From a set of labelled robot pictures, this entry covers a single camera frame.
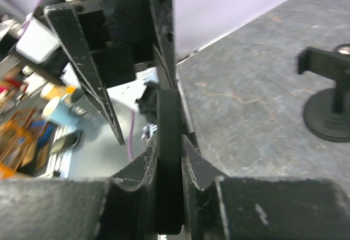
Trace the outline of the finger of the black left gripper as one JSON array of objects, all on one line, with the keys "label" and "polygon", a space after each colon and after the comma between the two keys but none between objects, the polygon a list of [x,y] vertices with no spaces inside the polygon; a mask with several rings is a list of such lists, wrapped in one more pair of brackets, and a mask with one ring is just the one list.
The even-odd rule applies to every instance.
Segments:
[{"label": "finger of the black left gripper", "polygon": [[125,145],[110,96],[98,73],[75,9],[69,4],[51,5],[44,8],[44,16],[69,58],[81,88],[107,120],[118,143]]},{"label": "finger of the black left gripper", "polygon": [[177,89],[172,0],[149,0],[154,26],[154,65],[162,89]]}]

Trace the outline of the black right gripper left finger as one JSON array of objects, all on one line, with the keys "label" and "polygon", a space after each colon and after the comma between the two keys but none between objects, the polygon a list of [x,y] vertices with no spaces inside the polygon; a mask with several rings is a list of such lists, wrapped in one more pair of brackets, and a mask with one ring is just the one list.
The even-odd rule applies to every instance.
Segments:
[{"label": "black right gripper left finger", "polygon": [[1,239],[157,239],[156,138],[104,179],[4,179]]}]

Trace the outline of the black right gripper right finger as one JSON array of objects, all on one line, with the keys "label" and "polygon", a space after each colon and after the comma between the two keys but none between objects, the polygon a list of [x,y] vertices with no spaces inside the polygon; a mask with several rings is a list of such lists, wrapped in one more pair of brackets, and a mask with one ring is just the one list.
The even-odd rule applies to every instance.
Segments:
[{"label": "black right gripper right finger", "polygon": [[182,143],[187,239],[349,239],[349,198],[333,181],[229,177]]}]

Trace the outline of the black round-base phone stand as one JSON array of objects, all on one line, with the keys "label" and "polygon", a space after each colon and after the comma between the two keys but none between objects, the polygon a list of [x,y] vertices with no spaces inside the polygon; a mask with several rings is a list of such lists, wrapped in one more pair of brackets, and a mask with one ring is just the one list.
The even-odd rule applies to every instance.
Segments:
[{"label": "black round-base phone stand", "polygon": [[303,119],[315,136],[330,142],[349,142],[349,44],[333,51],[306,47],[297,56],[297,72],[312,72],[335,82],[304,104]]}]

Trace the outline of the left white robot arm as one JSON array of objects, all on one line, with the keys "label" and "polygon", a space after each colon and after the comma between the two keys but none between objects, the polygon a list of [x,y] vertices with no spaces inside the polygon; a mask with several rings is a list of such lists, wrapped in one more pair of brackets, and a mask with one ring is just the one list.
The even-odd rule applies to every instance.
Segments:
[{"label": "left white robot arm", "polygon": [[124,144],[107,90],[150,67],[162,89],[176,88],[173,0],[40,0],[9,52],[56,85],[71,65]]}]

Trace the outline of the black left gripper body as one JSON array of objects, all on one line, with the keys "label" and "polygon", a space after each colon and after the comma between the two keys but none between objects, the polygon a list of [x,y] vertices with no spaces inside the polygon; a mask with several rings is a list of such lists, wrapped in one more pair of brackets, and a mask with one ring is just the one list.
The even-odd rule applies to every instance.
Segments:
[{"label": "black left gripper body", "polygon": [[77,16],[106,87],[136,80],[154,67],[149,0],[82,0]]}]

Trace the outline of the black smartphone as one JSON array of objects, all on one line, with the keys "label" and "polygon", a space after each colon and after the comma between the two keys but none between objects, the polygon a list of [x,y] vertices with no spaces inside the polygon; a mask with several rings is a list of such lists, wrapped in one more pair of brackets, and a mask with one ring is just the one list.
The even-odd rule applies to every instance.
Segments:
[{"label": "black smartphone", "polygon": [[157,97],[156,230],[177,235],[184,219],[180,93],[159,90]]}]

